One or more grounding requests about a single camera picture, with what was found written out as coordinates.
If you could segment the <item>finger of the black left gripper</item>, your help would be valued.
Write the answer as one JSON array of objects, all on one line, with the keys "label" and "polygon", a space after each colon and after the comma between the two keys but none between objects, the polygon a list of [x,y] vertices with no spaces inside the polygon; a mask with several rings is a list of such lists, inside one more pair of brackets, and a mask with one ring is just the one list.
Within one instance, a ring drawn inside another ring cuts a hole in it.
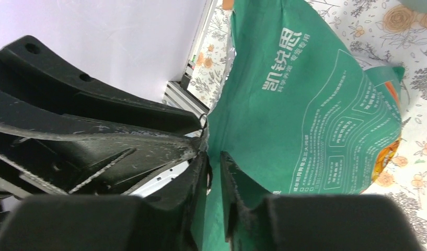
[{"label": "finger of the black left gripper", "polygon": [[81,71],[27,35],[0,49],[0,91],[58,114],[187,134],[192,112],[143,99]]},{"label": "finger of the black left gripper", "polygon": [[0,193],[127,194],[195,157],[201,139],[57,115],[0,90]]}]

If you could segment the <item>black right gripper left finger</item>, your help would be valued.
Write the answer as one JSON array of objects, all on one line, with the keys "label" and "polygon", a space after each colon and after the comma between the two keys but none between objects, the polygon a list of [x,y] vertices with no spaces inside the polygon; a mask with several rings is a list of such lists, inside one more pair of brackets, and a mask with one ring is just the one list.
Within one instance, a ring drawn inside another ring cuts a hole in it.
[{"label": "black right gripper left finger", "polygon": [[209,158],[142,198],[31,196],[5,220],[0,250],[201,250]]}]

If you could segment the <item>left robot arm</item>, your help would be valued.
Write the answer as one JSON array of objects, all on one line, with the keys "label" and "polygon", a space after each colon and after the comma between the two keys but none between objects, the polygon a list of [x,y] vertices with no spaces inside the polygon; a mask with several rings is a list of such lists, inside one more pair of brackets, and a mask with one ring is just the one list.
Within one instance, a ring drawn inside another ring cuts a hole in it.
[{"label": "left robot arm", "polygon": [[197,155],[200,129],[194,113],[103,83],[33,36],[0,49],[0,200],[146,197]]}]

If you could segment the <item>green pet food bag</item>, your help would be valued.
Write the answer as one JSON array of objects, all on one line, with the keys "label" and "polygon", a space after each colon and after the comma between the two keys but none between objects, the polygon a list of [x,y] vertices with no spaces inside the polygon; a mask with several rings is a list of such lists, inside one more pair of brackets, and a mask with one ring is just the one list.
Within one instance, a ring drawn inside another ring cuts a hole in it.
[{"label": "green pet food bag", "polygon": [[360,194],[399,145],[404,68],[354,56],[305,1],[235,1],[233,63],[207,117],[203,250],[225,242],[220,153],[269,192]]}]

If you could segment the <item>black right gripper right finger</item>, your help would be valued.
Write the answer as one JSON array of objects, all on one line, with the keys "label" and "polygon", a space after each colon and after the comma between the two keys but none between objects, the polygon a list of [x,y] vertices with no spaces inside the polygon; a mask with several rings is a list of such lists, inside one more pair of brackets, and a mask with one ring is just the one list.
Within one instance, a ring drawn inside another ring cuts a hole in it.
[{"label": "black right gripper right finger", "polygon": [[221,153],[231,250],[422,250],[399,207],[379,195],[275,195]]}]

